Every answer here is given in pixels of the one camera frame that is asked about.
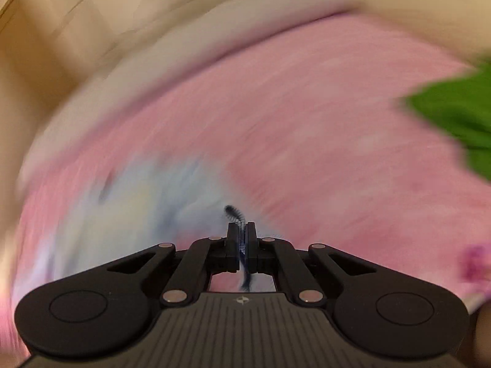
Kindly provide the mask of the light blue sweatshirt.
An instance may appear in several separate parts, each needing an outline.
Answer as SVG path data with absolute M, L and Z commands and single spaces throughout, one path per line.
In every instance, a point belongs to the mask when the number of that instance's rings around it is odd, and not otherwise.
M 52 245 L 52 275 L 65 278 L 158 243 L 184 246 L 225 235 L 226 207 L 254 222 L 260 235 L 278 232 L 212 164 L 131 163 L 98 180 L 64 215 Z

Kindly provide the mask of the white sliding wardrobe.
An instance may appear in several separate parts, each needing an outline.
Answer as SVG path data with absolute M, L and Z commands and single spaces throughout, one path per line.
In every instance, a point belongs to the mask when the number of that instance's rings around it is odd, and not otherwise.
M 6 0 L 1 57 L 43 105 L 219 0 Z

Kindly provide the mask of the pink floral bed blanket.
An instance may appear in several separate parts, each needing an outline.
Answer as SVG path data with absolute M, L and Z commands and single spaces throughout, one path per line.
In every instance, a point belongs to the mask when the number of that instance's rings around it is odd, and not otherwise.
M 469 70 L 347 13 L 234 52 L 128 106 L 27 187 L 1 274 L 1 348 L 24 351 L 13 311 L 56 280 L 64 215 L 98 180 L 143 160 L 203 160 L 297 247 L 330 244 L 477 307 L 490 295 L 490 184 L 453 137 L 402 102 Z

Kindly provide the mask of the green cloth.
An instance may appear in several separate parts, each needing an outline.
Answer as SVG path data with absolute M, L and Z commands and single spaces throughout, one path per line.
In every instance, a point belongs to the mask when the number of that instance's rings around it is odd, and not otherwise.
M 466 165 L 490 180 L 490 59 L 466 73 L 422 86 L 402 98 L 417 116 L 453 137 Z

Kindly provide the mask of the grey striped rolled duvet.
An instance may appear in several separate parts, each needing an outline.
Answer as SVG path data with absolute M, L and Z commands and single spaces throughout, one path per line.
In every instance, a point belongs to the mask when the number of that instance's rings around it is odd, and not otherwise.
M 42 166 L 154 90 L 248 44 L 353 7 L 354 0 L 229 0 L 173 28 L 71 94 L 37 133 L 18 187 L 27 187 Z

